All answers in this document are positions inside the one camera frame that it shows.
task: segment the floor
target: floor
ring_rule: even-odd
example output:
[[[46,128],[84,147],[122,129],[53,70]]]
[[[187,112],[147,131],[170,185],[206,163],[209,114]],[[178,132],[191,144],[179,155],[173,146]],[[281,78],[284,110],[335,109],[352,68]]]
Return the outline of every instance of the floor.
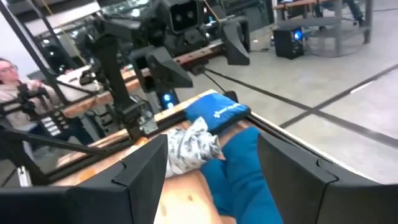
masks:
[[[376,10],[398,8],[396,0],[377,0]],[[398,183],[398,35],[397,11],[374,13],[373,41],[363,45],[358,35],[345,42],[340,58],[305,55],[277,58],[269,47],[269,28],[251,34],[251,64],[228,66],[213,59],[208,73],[239,101],[265,119],[285,128],[356,172],[383,184]],[[356,29],[345,22],[345,29]],[[317,40],[312,40],[317,47]],[[177,90],[186,100],[209,88],[221,91],[206,76],[192,77],[194,88]],[[44,157],[42,166],[53,159]],[[10,164],[0,163],[0,180]],[[7,186],[17,184],[14,176]]]

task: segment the desk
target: desk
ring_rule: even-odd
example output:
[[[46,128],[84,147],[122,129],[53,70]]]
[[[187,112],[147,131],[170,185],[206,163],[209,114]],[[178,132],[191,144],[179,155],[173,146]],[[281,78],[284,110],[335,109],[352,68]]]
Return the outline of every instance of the desk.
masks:
[[[310,4],[315,4],[317,2],[325,2],[325,1],[334,1],[335,2],[335,16],[334,17],[322,17],[322,18],[313,18],[307,17],[307,12],[305,12],[303,19],[292,19],[289,21],[284,20],[283,10],[289,7],[295,6],[305,6]],[[332,37],[335,39],[335,57],[343,56],[343,40],[350,38],[356,34],[363,33],[364,34],[364,44],[368,44],[371,41],[371,31],[372,31],[372,23],[373,23],[373,0],[365,0],[365,13],[364,13],[364,25],[363,27],[357,28],[352,32],[343,35],[342,30],[342,22],[343,20],[347,20],[343,18],[343,0],[298,0],[294,2],[290,2],[287,4],[278,4],[273,7],[277,13],[277,21],[276,24],[279,28],[293,28],[293,27],[311,27],[311,26],[333,26],[332,32],[328,37]],[[311,37],[318,37],[321,33],[315,33],[311,35]]]
[[[162,119],[168,118],[171,115],[178,113],[181,110],[184,110],[187,106],[192,104],[197,99],[208,95],[210,93],[214,93],[214,90],[208,90],[198,96],[195,96],[187,101],[182,102],[174,108],[163,111],[162,113],[156,114],[155,119],[160,121]],[[303,140],[291,135],[287,131],[279,128],[275,124],[267,121],[266,119],[258,116],[255,113],[252,113],[257,119],[260,119],[264,124],[267,124],[269,127],[272,127],[273,130],[276,130],[282,133],[285,137],[291,138],[294,141],[300,142],[302,145],[306,145],[309,149],[313,150],[319,155],[322,155],[325,158],[333,161],[335,164],[344,167],[345,169],[350,170],[351,172],[356,172],[353,169],[350,169],[347,165],[341,163],[340,161],[332,158],[328,154],[318,150],[317,148],[310,146],[305,143]],[[177,124],[180,128],[187,128],[189,126],[189,122],[184,121],[180,124]],[[235,134],[239,133],[243,129],[255,126],[253,123],[250,123],[248,120],[243,120],[235,124],[226,134],[223,134],[220,137],[220,144],[224,146],[231,137]],[[126,130],[119,131],[109,137],[106,137],[96,143],[94,146],[104,147],[112,142],[115,142],[123,137],[128,136]],[[115,164],[117,161],[120,161],[122,158],[126,157],[128,154],[133,153],[136,149],[125,149],[117,154],[114,154],[107,159],[99,161],[98,163],[89,166],[81,171],[72,174],[58,182],[54,183],[56,186],[64,186],[64,185],[77,185],[83,182],[85,179],[90,178],[92,175],[95,175],[102,170],[110,167]],[[84,154],[79,152],[72,153],[71,157],[63,157],[59,160],[59,163],[65,163],[70,161],[73,158],[79,158]],[[192,171],[184,175],[172,177],[166,179],[162,195],[160,197],[159,206],[157,208],[157,214],[155,218],[155,223],[176,223],[176,224],[232,224],[235,223],[234,219],[231,217],[220,217],[216,211],[215,206],[212,202],[212,197],[207,186],[206,180],[204,176],[198,171]]]
[[[191,62],[192,60],[196,60],[202,57],[207,57],[210,55],[213,55],[221,50],[222,43],[221,41],[216,41],[212,44],[210,44],[207,47],[204,47],[200,50],[196,50],[194,52],[190,52],[185,55],[181,55],[177,58],[174,59],[175,62],[178,64],[186,64]],[[142,70],[142,73],[144,76],[150,75],[149,69],[145,68]],[[124,79],[127,79],[129,77],[134,77],[136,76],[136,73],[134,71],[128,71],[128,72],[122,72],[122,76]],[[128,92],[132,92],[140,87],[138,79],[129,81],[126,83],[126,88]],[[112,96],[110,92],[106,91],[104,93],[101,93],[97,96],[94,96],[92,98],[89,98],[87,100],[84,100],[82,102],[76,103],[74,105],[71,105],[63,110],[63,113],[66,117],[68,118],[73,118],[79,114],[82,114],[90,109],[93,109],[97,105],[103,105],[109,102],[112,102]]]

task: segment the blue towel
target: blue towel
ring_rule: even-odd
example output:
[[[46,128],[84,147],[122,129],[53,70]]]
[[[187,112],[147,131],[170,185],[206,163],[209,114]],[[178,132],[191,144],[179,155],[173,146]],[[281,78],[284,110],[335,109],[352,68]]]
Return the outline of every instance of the blue towel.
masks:
[[[251,127],[235,135],[223,148],[226,161],[201,168],[219,213],[230,213],[238,224],[283,223],[258,160],[259,133]]]
[[[212,93],[196,100],[185,109],[187,120],[194,122],[202,117],[211,134],[220,134],[232,124],[247,117],[251,110],[219,93]]]

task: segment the wall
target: wall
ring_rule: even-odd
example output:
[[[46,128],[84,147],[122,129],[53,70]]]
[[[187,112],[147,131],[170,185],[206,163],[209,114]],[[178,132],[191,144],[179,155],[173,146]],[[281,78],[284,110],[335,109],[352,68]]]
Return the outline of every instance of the wall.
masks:
[[[39,69],[38,66],[1,13],[0,27],[0,57],[6,58],[16,64],[22,77],[37,71]]]

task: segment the metal stand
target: metal stand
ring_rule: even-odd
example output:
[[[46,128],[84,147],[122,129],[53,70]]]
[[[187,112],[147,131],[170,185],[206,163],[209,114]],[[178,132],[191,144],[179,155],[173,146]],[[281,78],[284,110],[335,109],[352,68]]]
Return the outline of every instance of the metal stand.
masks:
[[[335,16],[334,17],[322,17],[322,18],[304,18],[304,19],[292,19],[285,20],[282,9],[277,9],[277,22],[279,28],[288,29],[293,27],[311,27],[311,26],[333,26],[333,30],[316,31],[312,34],[308,34],[307,37],[332,37],[335,41],[335,57],[343,56],[343,41],[356,34],[364,34],[364,43],[368,44],[371,41],[372,32],[372,21],[373,21],[373,0],[365,0],[365,18],[364,26],[358,29],[344,32],[342,29],[343,20],[343,0],[334,1],[335,3]]]

